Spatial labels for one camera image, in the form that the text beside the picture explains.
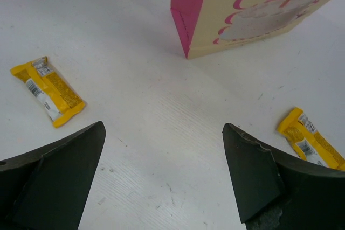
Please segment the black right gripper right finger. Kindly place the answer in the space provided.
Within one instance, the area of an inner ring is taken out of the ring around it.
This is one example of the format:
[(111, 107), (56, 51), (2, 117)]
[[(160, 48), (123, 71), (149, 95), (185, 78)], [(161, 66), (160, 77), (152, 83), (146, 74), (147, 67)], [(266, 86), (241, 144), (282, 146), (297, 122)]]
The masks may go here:
[(230, 123), (223, 142), (246, 229), (344, 229), (344, 171), (301, 160)]

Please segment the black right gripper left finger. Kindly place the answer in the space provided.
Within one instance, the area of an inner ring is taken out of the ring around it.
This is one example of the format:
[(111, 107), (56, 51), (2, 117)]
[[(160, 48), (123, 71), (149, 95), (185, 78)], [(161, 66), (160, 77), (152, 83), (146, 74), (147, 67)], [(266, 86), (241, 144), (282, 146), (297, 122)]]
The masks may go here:
[(78, 229), (104, 147), (98, 121), (1, 161), (1, 229)]

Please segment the yellow M&M's pack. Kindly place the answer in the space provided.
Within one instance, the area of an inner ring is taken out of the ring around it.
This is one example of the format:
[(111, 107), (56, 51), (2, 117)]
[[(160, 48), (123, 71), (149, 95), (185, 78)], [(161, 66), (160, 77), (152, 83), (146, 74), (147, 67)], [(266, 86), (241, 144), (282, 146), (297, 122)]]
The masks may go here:
[(277, 131), (287, 139), (301, 159), (331, 169), (344, 170), (344, 158), (320, 134), (302, 109), (292, 109), (280, 122)]

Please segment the yellow candy pack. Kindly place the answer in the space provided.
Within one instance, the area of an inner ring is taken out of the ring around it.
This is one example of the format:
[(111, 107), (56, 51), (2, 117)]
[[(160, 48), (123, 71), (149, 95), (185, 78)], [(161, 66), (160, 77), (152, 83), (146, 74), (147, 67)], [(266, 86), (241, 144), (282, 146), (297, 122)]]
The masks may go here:
[(63, 126), (86, 107), (84, 100), (49, 64), (47, 56), (18, 65), (10, 73), (44, 107), (55, 128)]

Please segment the pink cream paper bag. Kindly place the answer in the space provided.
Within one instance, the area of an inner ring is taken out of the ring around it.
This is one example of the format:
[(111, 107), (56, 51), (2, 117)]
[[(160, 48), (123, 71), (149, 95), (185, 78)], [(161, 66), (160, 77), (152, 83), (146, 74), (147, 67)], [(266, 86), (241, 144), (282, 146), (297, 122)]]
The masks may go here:
[(286, 33), (330, 0), (170, 0), (187, 59)]

